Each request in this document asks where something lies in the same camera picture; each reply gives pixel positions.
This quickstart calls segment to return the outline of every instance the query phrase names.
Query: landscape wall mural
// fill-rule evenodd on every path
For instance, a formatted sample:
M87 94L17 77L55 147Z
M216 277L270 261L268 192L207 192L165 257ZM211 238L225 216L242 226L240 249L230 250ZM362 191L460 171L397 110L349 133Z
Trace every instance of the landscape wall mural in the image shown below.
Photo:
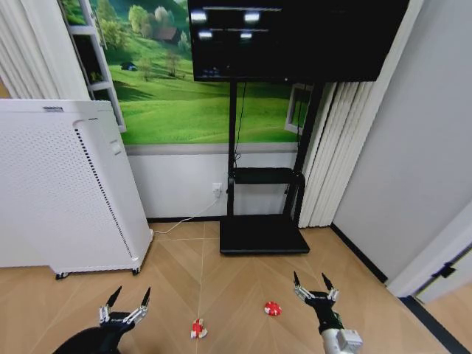
M63 0L69 23L75 1ZM108 47L105 56L127 126L125 144L227 142L229 84L193 81L187 0L91 0L91 5ZM242 92L240 84L239 98ZM290 85L248 83L240 142L296 141L295 133L284 130L290 93Z

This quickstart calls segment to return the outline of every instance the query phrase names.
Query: white curtain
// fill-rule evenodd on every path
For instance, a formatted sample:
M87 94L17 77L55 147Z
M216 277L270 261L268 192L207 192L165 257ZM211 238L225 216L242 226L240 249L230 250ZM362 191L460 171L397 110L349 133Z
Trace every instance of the white curtain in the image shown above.
M377 81L325 86L305 162L307 186L300 227L327 226L333 221L422 5L423 0L409 2Z
M90 100L58 3L0 1L0 78L12 98Z

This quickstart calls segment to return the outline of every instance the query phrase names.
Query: black cable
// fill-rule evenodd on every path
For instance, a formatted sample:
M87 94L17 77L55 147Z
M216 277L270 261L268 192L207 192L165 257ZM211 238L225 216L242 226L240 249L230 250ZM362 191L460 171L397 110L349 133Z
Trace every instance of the black cable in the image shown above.
M307 94L307 84L303 86L303 95L306 96ZM300 149L300 115L302 113L302 104L303 101L299 101L298 105L298 117L296 118L296 148Z
M237 168L237 160L241 157L240 153L237 153L237 145L239 144L239 133L241 131L241 121L243 120L243 112L244 112L244 97L246 96L246 83L244 83L243 89L243 104L241 105L241 115L239 116L239 127L237 129L237 139L236 139L236 147L235 147L235 166Z

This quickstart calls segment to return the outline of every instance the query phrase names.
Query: wall outlet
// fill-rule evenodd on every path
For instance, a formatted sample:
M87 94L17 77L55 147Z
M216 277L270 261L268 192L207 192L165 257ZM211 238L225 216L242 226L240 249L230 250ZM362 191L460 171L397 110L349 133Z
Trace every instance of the wall outlet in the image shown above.
M214 183L212 187L213 194L216 198L220 198L221 195L221 183Z

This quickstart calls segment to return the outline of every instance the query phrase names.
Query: white power cord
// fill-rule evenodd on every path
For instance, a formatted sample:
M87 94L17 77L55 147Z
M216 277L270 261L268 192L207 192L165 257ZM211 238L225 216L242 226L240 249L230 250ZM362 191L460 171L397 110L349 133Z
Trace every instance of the white power cord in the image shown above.
M168 229L167 231L155 231L154 233L155 234L167 234L168 232L171 232L172 230L174 230L178 225L180 225L181 223L183 223L184 221L188 221L188 220L192 220L193 218L196 218L197 216L199 216L202 212L206 212L209 208L213 207L216 202L218 201L218 199L215 199L209 206L207 206L205 209L201 210L200 212L198 212L197 214L191 216L190 218L187 218L187 219L184 219L184 220L180 220L176 225L172 226L170 229Z

